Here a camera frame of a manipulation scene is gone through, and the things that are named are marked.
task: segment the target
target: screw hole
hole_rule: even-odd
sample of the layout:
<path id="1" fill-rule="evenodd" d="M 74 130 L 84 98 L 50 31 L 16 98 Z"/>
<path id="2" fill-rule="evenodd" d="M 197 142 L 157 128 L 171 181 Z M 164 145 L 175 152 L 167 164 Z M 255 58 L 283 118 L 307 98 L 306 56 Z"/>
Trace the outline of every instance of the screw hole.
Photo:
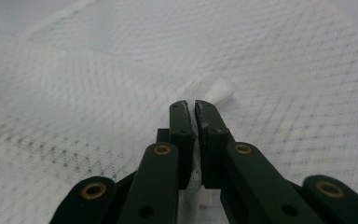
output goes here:
<path id="1" fill-rule="evenodd" d="M 158 155 L 167 155 L 171 152 L 171 148 L 166 146 L 157 146 L 154 148 L 154 152 Z"/>
<path id="2" fill-rule="evenodd" d="M 319 181 L 316 183 L 316 188 L 323 194 L 332 198 L 344 197 L 344 191 L 337 185 L 329 181 Z"/>
<path id="3" fill-rule="evenodd" d="M 141 218 L 150 218 L 153 216 L 154 211 L 150 206 L 143 206 L 139 209 L 138 214 Z"/>
<path id="4" fill-rule="evenodd" d="M 298 216 L 298 211 L 295 209 L 292 205 L 283 205 L 282 206 L 283 212 L 290 217 L 296 217 Z"/>
<path id="5" fill-rule="evenodd" d="M 81 196 L 84 199 L 92 200 L 97 199 L 106 192 L 106 185 L 102 182 L 94 182 L 88 184 L 86 187 L 84 187 L 81 191 Z"/>
<path id="6" fill-rule="evenodd" d="M 240 154 L 249 154 L 252 153 L 252 149 L 249 146 L 246 146 L 244 144 L 236 145 L 235 150 L 239 152 Z"/>
<path id="7" fill-rule="evenodd" d="M 88 194 L 97 194 L 101 191 L 101 187 L 99 186 L 92 186 L 89 189 L 86 190 Z"/>

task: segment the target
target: white mesh fabric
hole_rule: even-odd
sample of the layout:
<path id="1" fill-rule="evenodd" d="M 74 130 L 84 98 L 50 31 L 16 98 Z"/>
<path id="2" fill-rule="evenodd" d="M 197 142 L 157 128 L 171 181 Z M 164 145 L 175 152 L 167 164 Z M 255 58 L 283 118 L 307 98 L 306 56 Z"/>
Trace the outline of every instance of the white mesh fabric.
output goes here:
<path id="1" fill-rule="evenodd" d="M 284 177 L 358 192 L 358 33 L 332 7 L 87 1 L 0 35 L 0 223 L 47 223 L 77 181 L 124 177 L 168 127 L 168 105 L 197 97 L 227 100 L 236 140 Z M 218 192 L 193 213 L 198 181 L 182 223 L 227 223 Z"/>

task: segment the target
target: white cloth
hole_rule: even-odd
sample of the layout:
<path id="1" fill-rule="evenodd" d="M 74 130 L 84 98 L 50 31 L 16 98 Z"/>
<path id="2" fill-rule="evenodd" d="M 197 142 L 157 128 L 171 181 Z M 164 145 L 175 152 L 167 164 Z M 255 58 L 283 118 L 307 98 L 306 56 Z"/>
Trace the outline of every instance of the white cloth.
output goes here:
<path id="1" fill-rule="evenodd" d="M 0 223 L 48 223 L 79 180 L 131 173 L 182 99 L 221 105 L 287 179 L 358 192 L 358 32 L 325 2 L 68 0 L 46 14 L 0 29 Z M 192 180 L 180 222 L 227 223 L 215 191 L 194 213 L 198 168 Z"/>

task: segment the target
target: white netting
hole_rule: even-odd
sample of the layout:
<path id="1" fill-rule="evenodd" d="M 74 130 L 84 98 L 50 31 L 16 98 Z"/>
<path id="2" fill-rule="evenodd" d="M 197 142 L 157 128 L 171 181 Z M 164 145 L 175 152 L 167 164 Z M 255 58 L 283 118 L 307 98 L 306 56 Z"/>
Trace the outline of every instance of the white netting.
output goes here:
<path id="1" fill-rule="evenodd" d="M 36 24 L 0 34 L 0 223 L 129 174 L 168 106 L 199 97 L 286 178 L 358 191 L 358 33 L 324 2 L 83 1 Z M 180 220 L 227 222 L 217 193 L 195 217 L 193 180 Z"/>

